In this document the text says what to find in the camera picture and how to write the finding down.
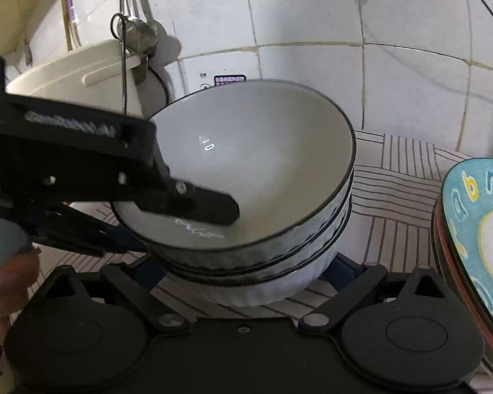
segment tablecloth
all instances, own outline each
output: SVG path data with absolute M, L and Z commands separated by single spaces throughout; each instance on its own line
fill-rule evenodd
M 430 241 L 433 206 L 447 171 L 470 157 L 394 135 L 357 131 L 356 140 L 353 211 L 339 252 L 358 263 L 378 262 L 395 272 L 411 272 L 421 264 L 435 266 Z M 79 208 L 108 223 L 118 223 L 107 204 Z M 115 259 L 131 263 L 140 256 L 108 253 L 99 259 L 49 247 L 41 249 L 40 276 L 29 289 L 30 294 L 57 265 L 72 265 L 78 272 L 90 272 Z M 336 292 L 326 281 L 318 279 L 291 298 L 255 308 L 233 308 L 205 301 L 166 276 L 152 294 L 190 320 L 201 316 L 288 316 L 298 320 Z M 479 369 L 472 386 L 480 392 L 493 392 L 493 378 Z

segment blue plate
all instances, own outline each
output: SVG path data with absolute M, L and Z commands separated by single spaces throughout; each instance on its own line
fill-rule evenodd
M 444 180 L 442 203 L 465 276 L 493 318 L 493 159 L 454 166 Z

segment tile wall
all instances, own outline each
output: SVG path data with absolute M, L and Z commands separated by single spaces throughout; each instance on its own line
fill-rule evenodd
M 118 0 L 73 1 L 82 44 L 110 38 Z M 332 98 L 355 128 L 493 156 L 493 19 L 479 0 L 150 4 L 169 35 L 153 66 L 175 99 L 215 75 L 283 78 Z M 26 37 L 35 65 L 66 52 L 59 0 L 40 1 Z M 20 49 L 9 80 L 27 69 Z M 155 81 L 139 86 L 148 115 L 164 102 Z

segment hand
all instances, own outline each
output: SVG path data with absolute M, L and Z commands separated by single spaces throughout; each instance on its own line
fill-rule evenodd
M 0 268 L 0 360 L 1 345 L 9 329 L 9 314 L 26 304 L 26 289 L 35 283 L 39 271 L 40 263 L 35 250 L 15 256 Z

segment stack of bowls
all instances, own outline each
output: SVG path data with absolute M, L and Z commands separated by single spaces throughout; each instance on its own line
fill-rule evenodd
M 484 366 L 493 374 L 493 160 L 472 159 L 448 173 L 433 213 L 438 269 L 479 326 Z
M 292 296 L 328 267 L 351 214 L 356 155 L 346 115 L 294 83 L 248 81 L 180 99 L 151 120 L 170 173 L 240 206 L 214 226 L 113 203 L 180 285 L 228 306 Z

